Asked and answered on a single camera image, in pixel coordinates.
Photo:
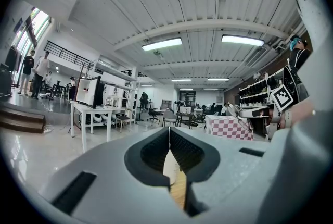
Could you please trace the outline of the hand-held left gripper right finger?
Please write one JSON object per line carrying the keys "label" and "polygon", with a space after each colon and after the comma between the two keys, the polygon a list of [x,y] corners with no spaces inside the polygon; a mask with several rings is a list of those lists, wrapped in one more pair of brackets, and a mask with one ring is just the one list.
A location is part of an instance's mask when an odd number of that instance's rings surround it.
{"label": "hand-held left gripper right finger", "polygon": [[185,211],[169,213],[170,224],[258,224],[263,196],[251,188],[250,175],[271,143],[224,139],[184,128],[170,128],[169,142],[187,177]]}

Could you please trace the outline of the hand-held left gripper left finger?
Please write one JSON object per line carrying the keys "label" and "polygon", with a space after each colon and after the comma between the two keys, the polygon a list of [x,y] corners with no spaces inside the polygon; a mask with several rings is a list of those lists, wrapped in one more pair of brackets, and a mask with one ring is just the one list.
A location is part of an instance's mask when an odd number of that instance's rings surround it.
{"label": "hand-held left gripper left finger", "polygon": [[100,144],[53,174],[40,195],[60,223],[186,224],[188,215],[169,194],[169,179],[133,155],[135,177],[126,166],[128,149],[152,140],[164,128]]}

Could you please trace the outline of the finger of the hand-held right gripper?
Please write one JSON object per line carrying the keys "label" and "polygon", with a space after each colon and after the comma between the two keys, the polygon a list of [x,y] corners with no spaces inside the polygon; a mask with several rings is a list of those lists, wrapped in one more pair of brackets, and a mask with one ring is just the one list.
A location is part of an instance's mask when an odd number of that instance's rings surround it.
{"label": "finger of the hand-held right gripper", "polygon": [[269,109],[241,110],[238,114],[241,118],[265,118],[270,116]]}

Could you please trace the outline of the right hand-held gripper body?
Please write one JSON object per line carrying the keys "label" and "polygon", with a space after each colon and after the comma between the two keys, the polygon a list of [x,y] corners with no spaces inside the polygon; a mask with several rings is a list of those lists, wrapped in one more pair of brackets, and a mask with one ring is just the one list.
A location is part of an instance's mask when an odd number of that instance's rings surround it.
{"label": "right hand-held gripper body", "polygon": [[269,95],[270,102],[274,103],[272,120],[267,132],[267,138],[272,139],[274,133],[278,130],[280,115],[293,103],[293,98],[284,85],[276,88]]}

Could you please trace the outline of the person's right forearm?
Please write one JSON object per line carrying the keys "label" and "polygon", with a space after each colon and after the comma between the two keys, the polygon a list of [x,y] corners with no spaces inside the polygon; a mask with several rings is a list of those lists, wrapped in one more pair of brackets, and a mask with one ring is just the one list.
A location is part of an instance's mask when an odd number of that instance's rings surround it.
{"label": "person's right forearm", "polygon": [[314,105],[310,97],[284,110],[279,119],[280,129],[291,128],[297,122],[312,115]]}

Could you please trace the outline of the red white checkered table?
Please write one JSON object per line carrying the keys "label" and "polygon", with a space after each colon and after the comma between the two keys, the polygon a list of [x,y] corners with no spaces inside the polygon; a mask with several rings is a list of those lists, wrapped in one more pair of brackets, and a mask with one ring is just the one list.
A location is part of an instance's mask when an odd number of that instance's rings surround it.
{"label": "red white checkered table", "polygon": [[206,115],[206,134],[235,140],[253,140],[253,132],[246,118]]}

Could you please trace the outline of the round wooden table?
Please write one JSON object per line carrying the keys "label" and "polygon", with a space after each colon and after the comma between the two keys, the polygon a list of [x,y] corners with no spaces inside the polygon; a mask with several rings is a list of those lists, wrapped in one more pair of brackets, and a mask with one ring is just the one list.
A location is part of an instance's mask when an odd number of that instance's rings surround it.
{"label": "round wooden table", "polygon": [[163,175],[169,179],[171,197],[174,199],[177,206],[183,210],[186,200],[187,178],[171,151],[168,151],[166,155],[163,166]]}

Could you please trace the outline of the person's light grey clothing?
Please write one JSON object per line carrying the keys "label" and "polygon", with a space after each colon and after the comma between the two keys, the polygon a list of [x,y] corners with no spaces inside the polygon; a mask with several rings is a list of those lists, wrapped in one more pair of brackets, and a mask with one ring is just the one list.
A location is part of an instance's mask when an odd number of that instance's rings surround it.
{"label": "person's light grey clothing", "polygon": [[258,224],[333,224],[333,6],[297,3],[313,47],[299,76],[314,110],[288,130]]}

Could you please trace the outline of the grey padded chair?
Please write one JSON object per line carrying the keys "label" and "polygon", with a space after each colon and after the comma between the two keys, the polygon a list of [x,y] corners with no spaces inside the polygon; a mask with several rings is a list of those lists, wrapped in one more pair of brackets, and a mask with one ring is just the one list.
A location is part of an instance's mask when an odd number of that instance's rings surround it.
{"label": "grey padded chair", "polygon": [[177,115],[170,110],[166,110],[163,113],[162,126],[165,127],[166,124],[168,124],[169,127],[170,126],[177,127],[178,124]]}

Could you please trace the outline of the black swivel chair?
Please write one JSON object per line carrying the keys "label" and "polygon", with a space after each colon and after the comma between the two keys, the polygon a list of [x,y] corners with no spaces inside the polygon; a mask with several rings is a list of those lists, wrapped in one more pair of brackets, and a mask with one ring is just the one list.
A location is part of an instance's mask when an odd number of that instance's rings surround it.
{"label": "black swivel chair", "polygon": [[148,118],[147,120],[148,121],[152,121],[154,122],[155,120],[157,122],[159,122],[160,120],[157,118],[157,112],[154,110],[154,109],[150,109],[149,112],[148,112],[148,115],[150,116],[150,118]]}

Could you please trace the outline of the white rectangular table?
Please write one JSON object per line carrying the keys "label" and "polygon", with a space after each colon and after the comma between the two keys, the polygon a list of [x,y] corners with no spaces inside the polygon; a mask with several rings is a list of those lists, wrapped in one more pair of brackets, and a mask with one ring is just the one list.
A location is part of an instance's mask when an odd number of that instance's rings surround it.
{"label": "white rectangular table", "polygon": [[77,109],[82,116],[82,122],[81,122],[81,139],[82,139],[82,149],[83,153],[87,151],[87,140],[86,140],[86,114],[91,115],[91,130],[93,131],[93,115],[94,114],[108,114],[107,118],[107,142],[111,141],[111,115],[114,111],[114,108],[111,106],[103,106],[103,107],[97,107],[96,109],[93,109],[91,107],[88,107],[87,105],[80,104],[78,102],[71,102],[71,111],[70,111],[70,134],[71,137],[75,137],[74,134],[74,111]]}

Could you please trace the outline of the black monitor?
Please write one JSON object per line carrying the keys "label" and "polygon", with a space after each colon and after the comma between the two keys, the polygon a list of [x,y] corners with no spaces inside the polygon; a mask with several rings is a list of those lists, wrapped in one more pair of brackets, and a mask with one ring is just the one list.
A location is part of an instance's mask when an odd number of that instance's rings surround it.
{"label": "black monitor", "polygon": [[93,100],[93,108],[102,106],[103,105],[103,94],[104,94],[104,87],[103,83],[99,83],[96,87],[94,100]]}

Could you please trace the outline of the white open box cabinet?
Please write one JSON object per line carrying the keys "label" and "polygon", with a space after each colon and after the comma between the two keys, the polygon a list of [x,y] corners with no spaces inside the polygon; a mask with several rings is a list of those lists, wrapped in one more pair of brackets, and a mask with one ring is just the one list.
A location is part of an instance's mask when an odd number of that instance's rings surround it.
{"label": "white open box cabinet", "polygon": [[95,109],[100,79],[101,76],[91,79],[79,78],[79,82],[76,87],[75,101]]}

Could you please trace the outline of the white metal shelving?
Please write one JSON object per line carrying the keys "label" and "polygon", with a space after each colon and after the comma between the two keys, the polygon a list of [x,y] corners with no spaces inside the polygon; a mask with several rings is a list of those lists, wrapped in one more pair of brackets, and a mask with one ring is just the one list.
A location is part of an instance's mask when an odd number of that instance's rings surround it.
{"label": "white metal shelving", "polygon": [[95,74],[101,76],[104,84],[104,105],[113,107],[115,126],[137,123],[136,110],[140,81],[131,75],[117,70],[105,60],[94,62]]}

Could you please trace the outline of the brown wooden step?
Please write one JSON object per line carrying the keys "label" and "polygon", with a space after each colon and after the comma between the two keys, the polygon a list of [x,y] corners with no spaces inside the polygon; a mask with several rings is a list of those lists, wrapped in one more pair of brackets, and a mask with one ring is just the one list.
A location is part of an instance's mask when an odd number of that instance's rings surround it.
{"label": "brown wooden step", "polygon": [[44,115],[26,113],[23,111],[0,108],[0,127],[14,131],[42,134],[46,119]]}

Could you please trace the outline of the black balcony railing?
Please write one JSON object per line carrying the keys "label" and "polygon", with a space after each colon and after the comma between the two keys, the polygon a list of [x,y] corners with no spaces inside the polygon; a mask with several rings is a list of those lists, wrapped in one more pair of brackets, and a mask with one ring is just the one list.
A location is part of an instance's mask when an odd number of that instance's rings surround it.
{"label": "black balcony railing", "polygon": [[53,54],[73,64],[82,65],[82,64],[89,64],[90,62],[88,59],[80,55],[77,55],[74,52],[71,52],[49,40],[47,41],[44,50],[48,51],[50,54]]}

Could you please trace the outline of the clothes rack with dark clothes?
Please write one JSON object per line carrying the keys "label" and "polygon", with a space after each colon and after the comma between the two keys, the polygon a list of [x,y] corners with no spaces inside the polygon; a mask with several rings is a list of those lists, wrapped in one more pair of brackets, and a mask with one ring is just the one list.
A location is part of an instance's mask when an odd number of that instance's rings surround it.
{"label": "clothes rack with dark clothes", "polygon": [[14,84],[15,75],[19,71],[22,54],[18,46],[14,43],[7,54],[5,65],[8,67],[8,71],[11,75],[11,83]]}

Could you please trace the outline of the wall shelves with black items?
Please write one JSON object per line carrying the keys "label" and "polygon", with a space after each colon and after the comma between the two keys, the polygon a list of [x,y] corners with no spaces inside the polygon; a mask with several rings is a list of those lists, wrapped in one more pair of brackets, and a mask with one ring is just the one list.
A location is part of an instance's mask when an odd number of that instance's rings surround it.
{"label": "wall shelves with black items", "polygon": [[264,78],[239,90],[239,106],[242,109],[250,109],[270,105],[271,93],[278,88],[283,81],[283,69],[268,75]]}

